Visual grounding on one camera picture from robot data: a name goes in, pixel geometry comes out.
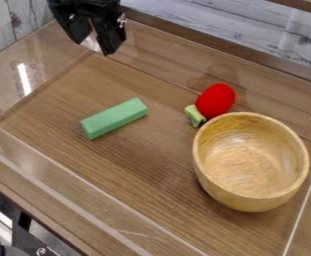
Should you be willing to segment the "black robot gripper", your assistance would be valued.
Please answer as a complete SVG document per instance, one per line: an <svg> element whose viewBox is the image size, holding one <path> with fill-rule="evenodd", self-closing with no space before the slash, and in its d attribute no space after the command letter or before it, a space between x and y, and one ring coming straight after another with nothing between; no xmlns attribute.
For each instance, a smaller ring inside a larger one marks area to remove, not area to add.
<svg viewBox="0 0 311 256"><path fill-rule="evenodd" d="M46 0L46 3L58 25L76 44L90 34L88 18L93 18L101 52L105 56L116 52L126 39L120 0Z"/></svg>

